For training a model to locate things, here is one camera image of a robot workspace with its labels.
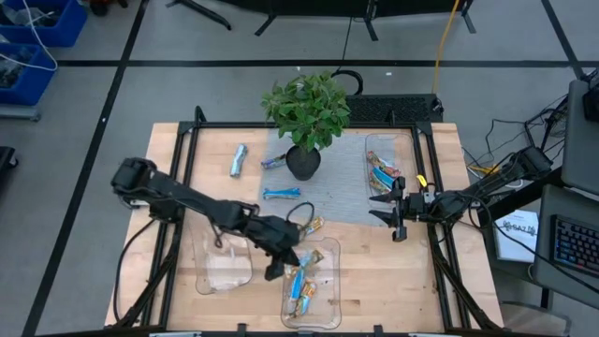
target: black plant pot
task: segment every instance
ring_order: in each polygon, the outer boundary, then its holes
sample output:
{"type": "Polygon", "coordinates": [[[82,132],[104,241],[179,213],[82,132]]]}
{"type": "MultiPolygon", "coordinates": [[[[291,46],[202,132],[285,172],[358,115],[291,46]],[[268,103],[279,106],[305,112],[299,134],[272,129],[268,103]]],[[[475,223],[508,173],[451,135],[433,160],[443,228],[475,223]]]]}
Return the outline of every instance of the black plant pot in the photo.
{"type": "Polygon", "coordinates": [[[299,146],[294,145],[285,157],[287,167],[299,181],[307,181],[320,166],[320,153],[313,149],[305,153],[299,146]]]}

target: blue bin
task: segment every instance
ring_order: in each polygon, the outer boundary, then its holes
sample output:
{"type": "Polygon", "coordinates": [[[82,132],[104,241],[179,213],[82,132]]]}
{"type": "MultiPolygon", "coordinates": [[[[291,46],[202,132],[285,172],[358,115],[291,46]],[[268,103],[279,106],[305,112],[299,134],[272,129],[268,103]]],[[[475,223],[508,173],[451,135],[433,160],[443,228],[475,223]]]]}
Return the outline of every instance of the blue bin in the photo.
{"type": "MultiPolygon", "coordinates": [[[[4,2],[15,10],[25,8],[22,0],[4,2]]],[[[53,27],[36,27],[39,39],[46,47],[72,47],[87,20],[85,8],[77,0],[27,0],[29,8],[58,7],[62,9],[58,22],[53,27]]],[[[12,43],[38,44],[30,26],[0,25],[0,35],[12,43]]]]}
{"type": "MultiPolygon", "coordinates": [[[[30,65],[54,67],[54,63],[38,45],[0,43],[0,52],[6,56],[18,54],[21,48],[32,53],[30,65]]],[[[33,106],[44,94],[54,71],[25,67],[12,88],[0,88],[0,103],[33,106]]]]}

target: wooden tabletop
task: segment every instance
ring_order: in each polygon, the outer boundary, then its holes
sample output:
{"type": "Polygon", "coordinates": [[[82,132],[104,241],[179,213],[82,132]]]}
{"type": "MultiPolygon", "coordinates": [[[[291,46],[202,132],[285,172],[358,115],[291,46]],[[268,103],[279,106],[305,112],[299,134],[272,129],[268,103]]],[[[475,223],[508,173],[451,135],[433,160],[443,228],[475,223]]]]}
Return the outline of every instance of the wooden tabletop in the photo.
{"type": "MultiPolygon", "coordinates": [[[[170,167],[176,132],[177,124],[153,126],[147,158],[165,172],[170,167]]],[[[267,129],[201,129],[191,187],[212,198],[257,203],[262,177],[259,162],[264,159],[268,132],[267,129]],[[228,172],[239,143],[247,144],[250,151],[244,161],[241,178],[231,179],[228,172]]],[[[345,132],[371,134],[381,133],[381,130],[348,129],[345,132]]],[[[457,127],[453,124],[435,124],[433,132],[445,189],[463,189],[469,185],[469,181],[457,127]]],[[[421,144],[426,158],[427,177],[431,177],[424,138],[421,138],[421,144]]],[[[406,149],[411,146],[406,143],[396,145],[408,147],[406,149]]],[[[187,143],[183,145],[179,180],[183,177],[186,149],[187,143]]],[[[414,158],[402,160],[402,175],[406,176],[408,189],[415,190],[416,173],[413,168],[416,165],[405,162],[414,158]]],[[[147,210],[133,211],[126,239],[133,236],[148,220],[147,210]]],[[[252,248],[255,272],[250,284],[211,295],[200,295],[197,292],[190,225],[207,226],[208,222],[204,216],[195,212],[185,214],[168,329],[235,330],[238,323],[246,323],[248,330],[253,331],[288,330],[280,317],[283,282],[281,279],[271,282],[264,280],[263,271],[270,261],[263,252],[252,248]]],[[[443,331],[426,225],[406,221],[406,226],[408,239],[401,243],[393,242],[390,239],[391,229],[383,227],[327,221],[319,231],[318,235],[335,238],[341,244],[343,319],[336,331],[368,332],[373,331],[373,325],[377,324],[383,325],[388,332],[443,331]]],[[[136,239],[124,258],[119,291],[121,315],[146,286],[157,229],[158,225],[151,227],[136,239]]],[[[463,224],[457,224],[453,233],[464,285],[487,315],[502,326],[503,320],[481,234],[463,224]]],[[[456,296],[451,286],[448,286],[447,293],[452,307],[453,325],[459,326],[456,296]]],[[[153,306],[154,323],[157,322],[162,296],[161,287],[156,292],[153,306]]],[[[113,322],[112,310],[109,309],[106,323],[113,322]]]]}

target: clear plastic container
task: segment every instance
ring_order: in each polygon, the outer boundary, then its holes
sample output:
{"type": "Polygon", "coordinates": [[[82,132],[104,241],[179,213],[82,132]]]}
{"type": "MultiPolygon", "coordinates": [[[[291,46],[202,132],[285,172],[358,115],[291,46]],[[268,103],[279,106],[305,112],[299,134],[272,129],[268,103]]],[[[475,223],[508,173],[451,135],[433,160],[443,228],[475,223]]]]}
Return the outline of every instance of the clear plastic container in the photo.
{"type": "Polygon", "coordinates": [[[304,271],[304,277],[316,284],[304,315],[293,316],[295,302],[290,299],[294,277],[284,276],[281,321],[291,329],[335,329],[341,324],[339,242],[332,238],[307,237],[294,248],[299,259],[318,250],[323,259],[304,271]]]}
{"type": "Polygon", "coordinates": [[[208,219],[202,220],[201,223],[186,221],[194,245],[197,292],[210,295],[249,283],[252,280],[252,258],[248,241],[223,234],[222,247],[219,248],[214,244],[216,236],[208,219]]]}
{"type": "Polygon", "coordinates": [[[370,173],[373,171],[373,165],[366,159],[369,151],[373,151],[381,160],[400,171],[401,176],[406,181],[406,188],[403,190],[404,195],[407,195],[409,192],[418,191],[414,140],[409,131],[406,130],[405,133],[368,135],[364,146],[364,174],[366,179],[366,198],[372,208],[390,210],[394,204],[389,203],[386,205],[384,202],[370,200],[370,197],[379,196],[383,193],[374,189],[369,184],[370,173]]]}

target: computer keyboard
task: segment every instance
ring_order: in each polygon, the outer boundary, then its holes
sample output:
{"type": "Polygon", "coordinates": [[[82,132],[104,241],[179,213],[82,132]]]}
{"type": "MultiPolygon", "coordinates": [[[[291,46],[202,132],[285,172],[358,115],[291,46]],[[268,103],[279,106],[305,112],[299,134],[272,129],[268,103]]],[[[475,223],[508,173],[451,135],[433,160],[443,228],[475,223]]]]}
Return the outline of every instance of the computer keyboard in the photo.
{"type": "Polygon", "coordinates": [[[599,277],[599,231],[588,224],[557,215],[552,220],[553,260],[599,277]]]}

